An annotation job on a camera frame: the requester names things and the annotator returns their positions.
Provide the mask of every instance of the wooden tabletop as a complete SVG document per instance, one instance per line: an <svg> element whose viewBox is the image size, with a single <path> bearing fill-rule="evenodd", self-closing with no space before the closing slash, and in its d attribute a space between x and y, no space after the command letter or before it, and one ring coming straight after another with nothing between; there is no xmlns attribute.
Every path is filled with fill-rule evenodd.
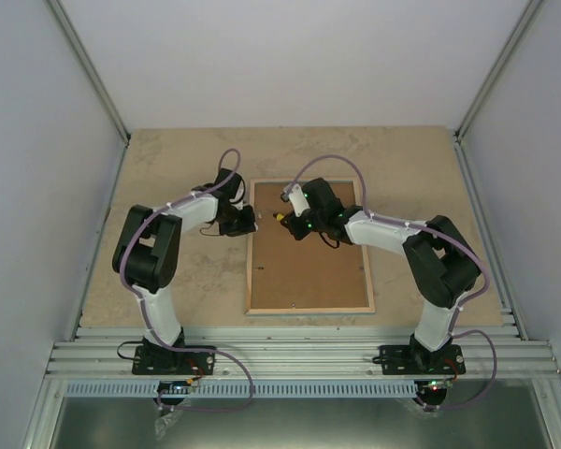
<svg viewBox="0 0 561 449"><path fill-rule="evenodd" d="M134 297L110 266L129 208L156 207L214 181L228 148L242 154L240 175L291 177L316 156L336 153L364 173L368 206L384 215L430 220L446 215L485 261L448 131L439 127L225 128L139 130L123 162L106 223L82 326L143 326ZM235 163L229 156L225 165ZM352 177L340 161L313 166L308 177ZM402 256L370 249L376 313L372 315L246 316L247 237L183 234L172 282L184 326L415 326L423 299ZM500 302L491 289L471 301L460 326L500 326Z"/></svg>

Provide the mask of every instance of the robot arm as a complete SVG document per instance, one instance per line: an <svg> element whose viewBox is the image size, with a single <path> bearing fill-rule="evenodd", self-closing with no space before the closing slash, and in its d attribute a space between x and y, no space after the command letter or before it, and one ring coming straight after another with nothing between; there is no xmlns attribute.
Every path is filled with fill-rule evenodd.
<svg viewBox="0 0 561 449"><path fill-rule="evenodd" d="M408 259L413 278L425 299L422 318L406 351L412 366L420 372L428 372L446 352L451 357L453 351L459 350L451 345L453 316L457 304L469 295L481 272L469 257L450 243L418 229L433 228L468 247L451 220L437 216L429 222L403 225L402 220L391 217L368 216L359 206L343 207L330 184L322 178L302 187L295 184L291 191L288 188L282 199L290 201L294 210L277 218L295 239L301 240L311 232L325 233L338 244L374 246Z"/></svg>
<svg viewBox="0 0 561 449"><path fill-rule="evenodd" d="M156 217L127 260L125 279L141 293L151 324L162 340L171 346L183 344L182 327L175 315L169 287L177 269L180 236L203 223L217 223L220 235L229 237L256 230L253 208L243 205L245 183L237 173L223 188L211 194L196 195L218 184L230 173L230 170L221 168L214 183L195 187L192 198ZM129 210L112 258L112 267L117 273L129 242L152 213L153 209L139 205ZM149 331L146 331L145 339L157 344Z"/></svg>

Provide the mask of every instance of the white wall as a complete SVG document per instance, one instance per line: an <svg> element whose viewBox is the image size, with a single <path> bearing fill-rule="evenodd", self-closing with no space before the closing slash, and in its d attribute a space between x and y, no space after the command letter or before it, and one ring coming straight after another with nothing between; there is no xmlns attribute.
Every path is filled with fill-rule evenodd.
<svg viewBox="0 0 561 449"><path fill-rule="evenodd" d="M130 129L455 128L526 0L64 0Z"/></svg>
<svg viewBox="0 0 561 449"><path fill-rule="evenodd" d="M546 2L466 141L527 329L561 367L561 0Z"/></svg>
<svg viewBox="0 0 561 449"><path fill-rule="evenodd" d="M121 151L43 2L0 2L0 449L79 307Z"/></svg>

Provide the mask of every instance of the small object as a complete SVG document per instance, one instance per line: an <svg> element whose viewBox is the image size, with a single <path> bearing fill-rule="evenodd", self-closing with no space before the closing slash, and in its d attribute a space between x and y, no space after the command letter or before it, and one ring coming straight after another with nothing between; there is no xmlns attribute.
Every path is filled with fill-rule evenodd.
<svg viewBox="0 0 561 449"><path fill-rule="evenodd" d="M426 405L432 405L434 407L438 407L442 404L445 399L447 398L447 388L439 387L437 384L424 384L422 382L416 382L418 385L418 398L422 401L420 404L415 398L413 401L418 404L422 405L425 412L432 412L432 409L427 409Z"/></svg>
<svg viewBox="0 0 561 449"><path fill-rule="evenodd" d="M433 391L436 391L438 389L451 388L452 386L453 382L451 382L449 379L445 381L431 381L426 385L422 385L422 387L430 388Z"/></svg>

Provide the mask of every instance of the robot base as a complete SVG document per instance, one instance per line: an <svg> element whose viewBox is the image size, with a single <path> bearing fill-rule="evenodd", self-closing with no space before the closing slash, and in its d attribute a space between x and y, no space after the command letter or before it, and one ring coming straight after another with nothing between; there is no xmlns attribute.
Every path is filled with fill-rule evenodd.
<svg viewBox="0 0 561 449"><path fill-rule="evenodd" d="M382 365L382 374L387 376L403 374L453 375L451 364L455 365L458 375L466 373L466 364L461 347L456 344L449 344L441 348L440 354L428 369L420 368L412 354L411 346L408 344L381 346L380 355L374 357L372 362L376 365Z"/></svg>
<svg viewBox="0 0 561 449"><path fill-rule="evenodd" d="M185 349L216 349L214 346L184 346L181 342L175 343L173 346ZM208 376L214 372L216 362L215 354L174 353L146 339L143 339L141 345L136 348L134 359L131 372L137 376L152 376L154 374Z"/></svg>

